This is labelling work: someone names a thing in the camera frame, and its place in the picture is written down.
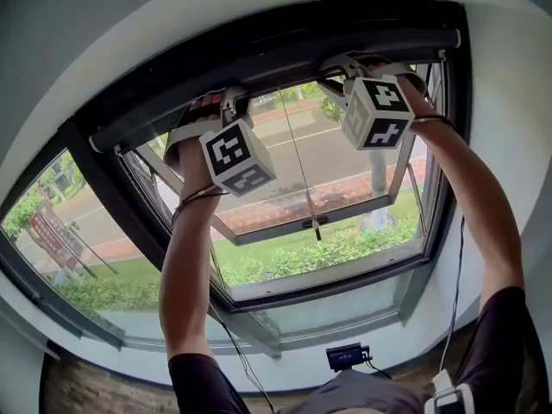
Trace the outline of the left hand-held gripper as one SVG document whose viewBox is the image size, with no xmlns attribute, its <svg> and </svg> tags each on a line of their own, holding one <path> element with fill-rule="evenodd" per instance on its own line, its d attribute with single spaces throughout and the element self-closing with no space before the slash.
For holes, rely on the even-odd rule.
<svg viewBox="0 0 552 414">
<path fill-rule="evenodd" d="M 221 119 L 194 122 L 168 134 L 164 162 L 179 173 L 178 143 L 198 138 L 214 185 L 236 197 L 249 194 L 277 178 L 267 147 L 255 135 L 250 121 L 249 92 L 240 86 L 222 94 Z"/>
</svg>

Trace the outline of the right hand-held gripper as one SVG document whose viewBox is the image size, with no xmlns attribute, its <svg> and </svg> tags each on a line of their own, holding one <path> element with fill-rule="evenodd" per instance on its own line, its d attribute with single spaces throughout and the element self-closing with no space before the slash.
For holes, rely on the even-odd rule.
<svg viewBox="0 0 552 414">
<path fill-rule="evenodd" d="M 398 77 L 408 78 L 418 92 L 426 92 L 424 80 L 403 63 L 385 64 L 369 71 L 347 54 L 326 59 L 318 68 L 322 75 L 339 72 L 354 78 L 346 86 L 335 79 L 320 79 L 319 89 L 340 108 L 347 107 L 342 120 L 342 132 L 358 150 L 396 148 L 411 126 L 415 113 L 398 83 Z"/>
</svg>

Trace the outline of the black roll-down screen window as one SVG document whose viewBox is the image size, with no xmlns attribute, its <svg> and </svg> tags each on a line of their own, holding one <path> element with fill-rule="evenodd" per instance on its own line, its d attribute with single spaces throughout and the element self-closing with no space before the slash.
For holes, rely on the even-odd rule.
<svg viewBox="0 0 552 414">
<path fill-rule="evenodd" d="M 356 23 L 344 28 L 302 28 L 257 41 L 217 44 L 207 34 L 182 43 L 139 66 L 106 92 L 114 103 L 107 124 L 91 135 L 98 152 L 134 148 L 176 125 L 193 99 L 226 86 L 250 96 L 312 80 L 328 58 L 353 51 L 381 54 L 406 63 L 430 61 L 458 46 L 454 28 L 406 28 Z"/>
</svg>

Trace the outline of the person's right forearm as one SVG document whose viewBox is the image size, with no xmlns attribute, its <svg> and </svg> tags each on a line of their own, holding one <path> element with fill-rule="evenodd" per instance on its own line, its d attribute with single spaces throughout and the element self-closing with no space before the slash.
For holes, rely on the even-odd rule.
<svg viewBox="0 0 552 414">
<path fill-rule="evenodd" d="M 502 289 L 524 288 L 521 239 L 503 188 L 458 132 L 437 117 L 411 81 L 400 75 L 398 83 L 416 114 L 411 131 L 423 139 L 442 168 L 484 261 L 480 307 Z"/>
</svg>

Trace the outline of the person's left forearm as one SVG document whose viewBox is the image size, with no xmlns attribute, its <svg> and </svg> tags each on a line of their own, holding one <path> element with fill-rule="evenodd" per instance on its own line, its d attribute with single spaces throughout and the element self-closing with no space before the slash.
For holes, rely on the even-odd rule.
<svg viewBox="0 0 552 414">
<path fill-rule="evenodd" d="M 178 144 L 184 177 L 184 208 L 174 218 L 160 281 L 160 326 L 167 358 L 179 354 L 212 356 L 205 320 L 210 301 L 210 224 L 221 190 L 212 181 L 197 139 Z"/>
</svg>

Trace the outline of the person's left hand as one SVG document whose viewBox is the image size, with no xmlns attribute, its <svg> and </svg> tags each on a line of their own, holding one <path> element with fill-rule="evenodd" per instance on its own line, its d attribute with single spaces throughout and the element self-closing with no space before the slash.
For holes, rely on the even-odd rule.
<svg viewBox="0 0 552 414">
<path fill-rule="evenodd" d="M 218 119 L 221 116 L 221 101 L 221 92 L 208 94 L 194 101 L 182 116 L 183 124 Z"/>
</svg>

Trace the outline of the person's right hand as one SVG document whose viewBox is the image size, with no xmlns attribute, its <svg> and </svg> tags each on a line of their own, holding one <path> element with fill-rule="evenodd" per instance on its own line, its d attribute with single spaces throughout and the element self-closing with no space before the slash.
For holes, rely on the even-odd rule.
<svg viewBox="0 0 552 414">
<path fill-rule="evenodd" d="M 387 66 L 390 64 L 390 61 L 377 55 L 364 53 L 354 57 L 354 59 L 359 62 L 361 65 L 366 67 L 368 72 L 372 74 L 376 69 L 381 68 L 382 66 Z"/>
</svg>

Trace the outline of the red outdoor sign board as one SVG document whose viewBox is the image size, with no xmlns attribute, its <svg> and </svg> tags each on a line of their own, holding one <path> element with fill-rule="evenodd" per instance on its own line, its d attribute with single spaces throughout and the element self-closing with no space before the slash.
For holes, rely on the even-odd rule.
<svg viewBox="0 0 552 414">
<path fill-rule="evenodd" d="M 37 185 L 37 194 L 41 198 L 41 205 L 29 219 L 28 230 L 31 236 L 37 237 L 35 242 L 60 268 L 61 276 L 55 279 L 56 284 L 63 284 L 65 278 L 81 284 L 83 278 L 77 272 L 79 267 L 83 268 L 92 278 L 97 278 L 97 275 L 82 259 L 85 249 L 108 267 L 113 274 L 119 275 L 119 272 L 78 234 L 79 227 L 74 221 L 62 222 L 53 210 L 48 195 L 40 185 Z"/>
</svg>

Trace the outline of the small black display device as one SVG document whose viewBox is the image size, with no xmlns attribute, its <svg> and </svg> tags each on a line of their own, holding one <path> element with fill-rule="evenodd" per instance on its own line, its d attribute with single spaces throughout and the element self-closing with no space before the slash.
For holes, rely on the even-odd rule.
<svg viewBox="0 0 552 414">
<path fill-rule="evenodd" d="M 360 342 L 327 348 L 326 356 L 329 368 L 336 373 L 362 363 L 368 363 L 372 359 L 370 348 L 362 346 Z"/>
</svg>

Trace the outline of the person's dark clothing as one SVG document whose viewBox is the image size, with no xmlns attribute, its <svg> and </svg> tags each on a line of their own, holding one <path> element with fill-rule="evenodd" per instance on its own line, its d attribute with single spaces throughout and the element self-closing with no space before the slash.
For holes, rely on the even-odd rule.
<svg viewBox="0 0 552 414">
<path fill-rule="evenodd" d="M 475 414 L 514 414 L 522 388 L 524 344 L 536 332 L 518 287 L 505 288 L 484 305 L 467 345 L 456 384 L 469 385 Z M 250 414 L 216 361 L 180 354 L 168 362 L 180 414 Z M 279 414 L 336 414 L 372 409 L 382 414 L 423 414 L 430 392 L 352 369 L 337 374 L 301 403 Z"/>
</svg>

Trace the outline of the black window frame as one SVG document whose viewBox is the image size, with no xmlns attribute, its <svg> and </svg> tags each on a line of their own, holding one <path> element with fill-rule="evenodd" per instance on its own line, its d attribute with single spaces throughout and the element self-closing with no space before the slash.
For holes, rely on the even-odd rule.
<svg viewBox="0 0 552 414">
<path fill-rule="evenodd" d="M 344 28 L 356 23 L 406 28 L 454 28 L 460 40 L 430 61 L 406 63 L 426 84 L 426 97 L 468 136 L 471 57 L 467 13 L 459 3 L 438 0 L 326 0 L 267 9 L 205 28 L 200 35 L 227 46 L 302 28 Z M 141 145 L 98 152 L 91 135 L 107 124 L 114 103 L 105 94 L 116 81 L 71 115 L 46 143 L 0 205 L 0 267 L 32 303 L 76 336 L 115 348 L 163 348 L 157 291 L 172 231 L 182 178 L 161 155 L 168 131 Z M 339 72 L 280 86 L 259 95 L 316 84 L 353 80 Z M 370 229 L 371 213 L 320 227 L 321 241 L 303 229 L 264 241 L 235 245 L 210 236 L 210 291 L 214 308 L 208 338 L 219 354 L 236 347 L 278 358 L 286 350 L 356 336 L 407 323 L 422 296 L 452 217 L 453 195 L 426 149 L 426 173 L 388 206 L 392 228 Z M 63 223 L 119 275 L 85 249 L 77 284 L 35 241 L 28 221 L 41 205 L 40 185 Z"/>
</svg>

